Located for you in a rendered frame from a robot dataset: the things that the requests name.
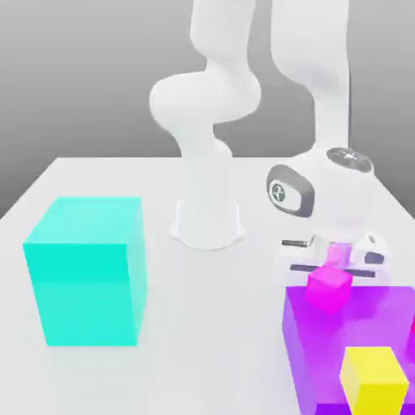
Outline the small yellow cube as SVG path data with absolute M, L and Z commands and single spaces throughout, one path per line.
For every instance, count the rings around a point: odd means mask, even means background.
M 400 415 L 409 381 L 391 348 L 346 347 L 339 378 L 352 415 Z

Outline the large purple box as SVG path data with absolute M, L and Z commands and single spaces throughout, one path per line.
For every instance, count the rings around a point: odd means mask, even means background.
M 286 288 L 282 319 L 300 414 L 351 415 L 339 378 L 345 348 L 388 346 L 409 380 L 400 415 L 415 415 L 415 365 L 405 353 L 415 318 L 415 289 L 354 286 L 335 314 L 311 305 L 305 290 Z

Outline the small pink cube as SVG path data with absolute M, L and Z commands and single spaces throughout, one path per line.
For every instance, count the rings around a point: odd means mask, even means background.
M 409 329 L 405 353 L 407 359 L 415 365 L 415 320 Z

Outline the large cyan box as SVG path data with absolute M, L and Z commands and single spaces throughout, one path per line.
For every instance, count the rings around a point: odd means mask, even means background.
M 139 197 L 59 197 L 23 243 L 48 346 L 135 346 L 148 294 Z

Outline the small magenta cube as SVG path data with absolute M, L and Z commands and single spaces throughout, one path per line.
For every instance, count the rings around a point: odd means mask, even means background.
M 335 314 L 349 300 L 353 276 L 330 264 L 313 270 L 307 279 L 305 299 L 326 314 Z

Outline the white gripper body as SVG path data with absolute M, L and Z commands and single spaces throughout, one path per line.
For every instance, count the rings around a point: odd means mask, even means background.
M 285 260 L 285 285 L 306 286 L 309 274 L 327 263 L 307 263 L 300 259 Z M 386 265 L 349 265 L 343 270 L 353 276 L 352 286 L 390 286 L 391 273 Z

